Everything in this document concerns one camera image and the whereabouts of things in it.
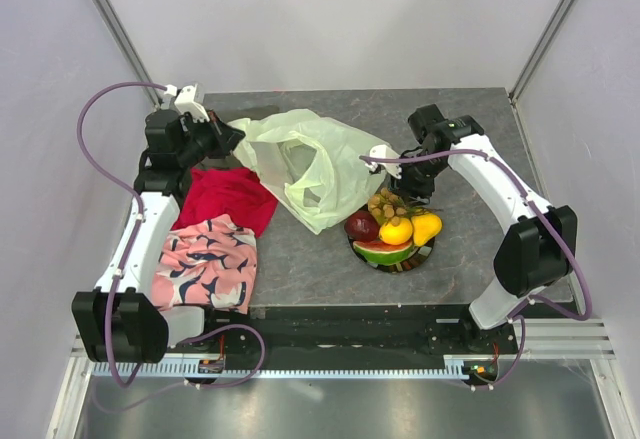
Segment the green avocado print plastic bag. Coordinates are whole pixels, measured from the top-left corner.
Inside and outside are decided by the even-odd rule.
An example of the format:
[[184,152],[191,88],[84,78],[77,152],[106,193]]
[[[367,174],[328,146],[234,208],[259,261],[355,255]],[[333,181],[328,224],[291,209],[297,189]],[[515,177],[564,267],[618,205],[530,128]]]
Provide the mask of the green avocado print plastic bag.
[[364,205],[385,179],[361,158],[386,141],[309,109],[230,125],[245,134],[237,160],[316,235]]

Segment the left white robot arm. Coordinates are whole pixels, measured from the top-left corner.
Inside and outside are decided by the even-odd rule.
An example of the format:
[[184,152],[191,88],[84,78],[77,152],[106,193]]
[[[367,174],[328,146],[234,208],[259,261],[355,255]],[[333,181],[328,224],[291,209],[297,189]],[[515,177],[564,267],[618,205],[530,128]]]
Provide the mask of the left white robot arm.
[[179,216],[191,170],[205,158],[232,154],[244,133],[216,117],[197,122],[188,113],[159,110],[145,120],[147,146],[140,155],[129,219],[105,272],[89,292],[78,292],[71,310],[90,360],[157,363],[186,341],[208,352],[219,328],[200,306],[161,311],[151,301],[163,245]]

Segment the brown fake longan bunch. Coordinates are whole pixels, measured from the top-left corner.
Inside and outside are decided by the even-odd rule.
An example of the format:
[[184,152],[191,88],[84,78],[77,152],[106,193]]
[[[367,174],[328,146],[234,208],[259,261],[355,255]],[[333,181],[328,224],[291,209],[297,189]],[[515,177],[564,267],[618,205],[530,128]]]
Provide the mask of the brown fake longan bunch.
[[368,209],[367,202],[367,210],[376,219],[380,226],[384,225],[394,217],[411,219],[414,215],[421,215],[429,212],[425,207],[407,203],[399,195],[392,193],[387,188],[382,188],[374,195],[378,195],[381,199],[379,207],[370,211]]

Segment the yellow fake pepper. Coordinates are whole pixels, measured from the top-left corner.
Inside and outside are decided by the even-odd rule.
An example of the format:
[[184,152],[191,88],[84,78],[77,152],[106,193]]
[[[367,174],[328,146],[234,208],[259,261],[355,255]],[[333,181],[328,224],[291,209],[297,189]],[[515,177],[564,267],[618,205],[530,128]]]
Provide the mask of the yellow fake pepper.
[[412,240],[416,247],[424,246],[442,230],[443,223],[434,213],[425,213],[411,217],[413,226]]

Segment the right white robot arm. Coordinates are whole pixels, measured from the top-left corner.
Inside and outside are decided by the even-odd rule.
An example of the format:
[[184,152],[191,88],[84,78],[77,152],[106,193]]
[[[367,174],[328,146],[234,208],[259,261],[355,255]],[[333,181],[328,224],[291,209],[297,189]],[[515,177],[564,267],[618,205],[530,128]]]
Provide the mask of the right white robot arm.
[[457,330],[465,350],[481,352],[493,342],[493,328],[539,300],[546,287],[582,274],[575,257],[577,216],[571,207],[555,207],[529,187],[472,117],[447,119],[436,105],[427,105],[412,113],[408,124],[418,146],[401,154],[393,188],[427,202],[437,176],[451,169],[472,186],[504,232],[493,259],[495,277],[470,303],[470,320]]

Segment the fake watermelon slice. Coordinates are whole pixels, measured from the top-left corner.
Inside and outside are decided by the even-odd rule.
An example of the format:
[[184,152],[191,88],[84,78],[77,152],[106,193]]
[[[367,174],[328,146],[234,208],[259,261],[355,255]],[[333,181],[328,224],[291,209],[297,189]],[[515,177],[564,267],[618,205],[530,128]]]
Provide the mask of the fake watermelon slice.
[[351,243],[354,252],[365,262],[382,266],[391,266],[409,258],[415,250],[412,241],[391,245],[381,240],[370,242],[353,241]]

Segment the yellow fake fruit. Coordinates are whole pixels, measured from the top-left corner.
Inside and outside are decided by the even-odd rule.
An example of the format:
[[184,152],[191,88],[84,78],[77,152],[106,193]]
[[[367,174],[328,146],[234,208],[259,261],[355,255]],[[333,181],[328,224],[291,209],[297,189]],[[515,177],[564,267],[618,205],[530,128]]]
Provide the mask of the yellow fake fruit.
[[413,236],[413,224],[404,217],[394,217],[379,229],[379,239],[388,245],[401,245]]

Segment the dark red fake apple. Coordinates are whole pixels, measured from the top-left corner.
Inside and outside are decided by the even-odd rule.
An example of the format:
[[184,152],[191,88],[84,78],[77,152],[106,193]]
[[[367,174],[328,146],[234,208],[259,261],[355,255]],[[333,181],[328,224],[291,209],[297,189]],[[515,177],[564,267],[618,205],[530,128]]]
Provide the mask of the dark red fake apple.
[[349,216],[344,224],[347,236],[355,241],[371,242],[378,238],[380,226],[376,219],[365,210],[358,210]]

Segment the yellow fake starfruit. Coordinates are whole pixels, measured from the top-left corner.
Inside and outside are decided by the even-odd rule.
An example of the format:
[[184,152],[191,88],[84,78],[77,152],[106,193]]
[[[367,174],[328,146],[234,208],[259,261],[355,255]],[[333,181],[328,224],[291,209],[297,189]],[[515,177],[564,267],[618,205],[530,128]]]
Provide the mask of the yellow fake starfruit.
[[381,199],[378,195],[372,196],[368,201],[368,209],[372,211],[373,209],[378,208],[380,202],[381,202]]

